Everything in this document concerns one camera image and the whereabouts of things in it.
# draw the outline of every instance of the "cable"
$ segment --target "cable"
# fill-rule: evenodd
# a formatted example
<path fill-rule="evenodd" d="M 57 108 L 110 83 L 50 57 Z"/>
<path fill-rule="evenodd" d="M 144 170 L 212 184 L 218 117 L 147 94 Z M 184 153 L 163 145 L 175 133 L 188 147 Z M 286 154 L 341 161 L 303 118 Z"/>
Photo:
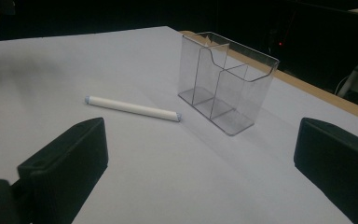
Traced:
<path fill-rule="evenodd" d="M 337 87 L 336 87 L 336 90 L 334 91 L 334 94 L 335 94 L 335 95 L 337 95 L 339 85 L 341 85 L 341 83 L 342 83 L 345 79 L 347 79 L 348 77 L 350 77 L 350 76 L 346 76 L 346 77 L 342 78 L 342 79 L 339 81 L 339 83 L 338 83 L 338 85 L 337 85 Z"/>

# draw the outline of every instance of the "dark background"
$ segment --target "dark background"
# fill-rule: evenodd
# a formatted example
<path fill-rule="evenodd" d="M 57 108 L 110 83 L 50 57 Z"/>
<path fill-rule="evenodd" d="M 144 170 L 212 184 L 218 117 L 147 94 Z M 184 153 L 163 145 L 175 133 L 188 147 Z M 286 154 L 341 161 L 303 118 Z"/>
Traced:
<path fill-rule="evenodd" d="M 15 16 L 0 17 L 0 40 L 153 26 L 211 31 L 278 58 L 280 70 L 329 92 L 358 64 L 358 14 L 348 11 L 357 0 L 15 3 Z"/>

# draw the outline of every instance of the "acrylic divider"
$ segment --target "acrylic divider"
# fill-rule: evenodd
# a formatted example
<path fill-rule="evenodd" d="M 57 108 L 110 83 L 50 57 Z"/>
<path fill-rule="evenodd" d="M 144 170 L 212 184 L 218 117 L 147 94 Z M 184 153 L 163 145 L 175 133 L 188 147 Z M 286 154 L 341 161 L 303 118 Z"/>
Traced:
<path fill-rule="evenodd" d="M 278 64 L 221 35 L 183 35 L 178 95 L 235 135 L 255 124 Z"/>

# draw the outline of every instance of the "white chalk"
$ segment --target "white chalk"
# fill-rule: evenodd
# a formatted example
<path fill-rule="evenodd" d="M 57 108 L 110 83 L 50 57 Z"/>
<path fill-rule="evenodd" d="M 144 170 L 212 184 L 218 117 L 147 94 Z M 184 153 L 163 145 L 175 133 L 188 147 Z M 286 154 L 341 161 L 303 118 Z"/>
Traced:
<path fill-rule="evenodd" d="M 179 122 L 182 118 L 181 114 L 174 111 L 162 110 L 142 105 L 133 105 L 96 96 L 86 96 L 86 103 L 88 105 L 97 105 L 105 108 L 130 112 L 133 114 L 145 115 L 159 119 L 169 119 L 177 122 Z"/>

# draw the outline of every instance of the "clear plastic holder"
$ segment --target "clear plastic holder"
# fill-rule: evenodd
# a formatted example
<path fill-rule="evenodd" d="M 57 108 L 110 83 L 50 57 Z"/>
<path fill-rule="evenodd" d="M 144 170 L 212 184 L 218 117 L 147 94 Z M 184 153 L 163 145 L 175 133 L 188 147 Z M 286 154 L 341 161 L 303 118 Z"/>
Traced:
<path fill-rule="evenodd" d="M 232 136 L 255 124 L 278 64 L 221 35 L 183 35 L 178 95 Z"/>

